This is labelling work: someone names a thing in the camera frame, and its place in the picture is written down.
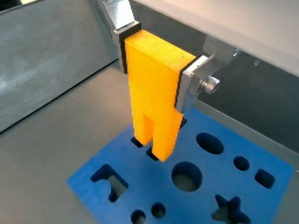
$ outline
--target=circular hole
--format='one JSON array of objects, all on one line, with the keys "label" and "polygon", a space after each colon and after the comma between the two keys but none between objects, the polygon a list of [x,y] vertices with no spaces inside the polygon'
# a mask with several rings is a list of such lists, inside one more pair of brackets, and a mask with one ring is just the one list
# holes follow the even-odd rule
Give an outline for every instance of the circular hole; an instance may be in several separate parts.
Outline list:
[{"label": "circular hole", "polygon": [[208,133],[196,136],[197,145],[211,154],[219,155],[224,151],[220,140]]},{"label": "circular hole", "polygon": [[184,192],[193,192],[201,186],[201,171],[199,167],[181,162],[172,168],[172,182]]},{"label": "circular hole", "polygon": [[145,213],[141,210],[135,210],[131,215],[131,221],[133,224],[145,223]]},{"label": "circular hole", "polygon": [[155,203],[152,206],[152,215],[155,218],[163,218],[165,214],[165,208],[161,203]]},{"label": "circular hole", "polygon": [[245,171],[249,167],[248,160],[244,157],[235,157],[233,165],[241,171]]}]

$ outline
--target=blue tray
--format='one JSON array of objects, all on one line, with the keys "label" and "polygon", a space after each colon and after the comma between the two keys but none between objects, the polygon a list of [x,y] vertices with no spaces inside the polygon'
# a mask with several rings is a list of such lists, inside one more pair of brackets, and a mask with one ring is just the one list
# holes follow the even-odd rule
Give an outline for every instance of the blue tray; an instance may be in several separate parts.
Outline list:
[{"label": "blue tray", "polygon": [[272,223],[294,167],[195,108],[184,118],[164,163],[129,127],[69,177],[97,223]]}]

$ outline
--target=metal plate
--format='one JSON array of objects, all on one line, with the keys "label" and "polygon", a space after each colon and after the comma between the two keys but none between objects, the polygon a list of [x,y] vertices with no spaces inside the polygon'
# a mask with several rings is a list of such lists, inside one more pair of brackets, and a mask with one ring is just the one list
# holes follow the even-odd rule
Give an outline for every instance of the metal plate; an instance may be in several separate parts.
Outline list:
[{"label": "metal plate", "polygon": [[0,132],[116,58],[88,2],[40,1],[0,16]]}]

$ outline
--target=gray table surface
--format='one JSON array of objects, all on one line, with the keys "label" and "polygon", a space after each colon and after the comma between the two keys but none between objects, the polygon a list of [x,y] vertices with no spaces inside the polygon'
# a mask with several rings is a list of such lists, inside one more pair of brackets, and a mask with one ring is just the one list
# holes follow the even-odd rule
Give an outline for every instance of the gray table surface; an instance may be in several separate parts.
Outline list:
[{"label": "gray table surface", "polygon": [[[299,157],[204,103],[196,108],[290,162]],[[117,63],[0,135],[0,223],[96,223],[65,184],[71,174],[131,124],[127,76]],[[295,224],[299,173],[275,224]]]}]

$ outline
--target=silver bolt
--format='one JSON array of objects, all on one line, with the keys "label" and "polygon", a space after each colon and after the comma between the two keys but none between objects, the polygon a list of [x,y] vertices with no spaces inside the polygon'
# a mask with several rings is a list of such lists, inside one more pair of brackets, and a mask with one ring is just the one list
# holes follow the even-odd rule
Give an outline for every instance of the silver bolt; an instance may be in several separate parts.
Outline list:
[{"label": "silver bolt", "polygon": [[215,93],[220,84],[220,80],[208,76],[203,80],[200,80],[200,91],[205,92],[208,95]]}]

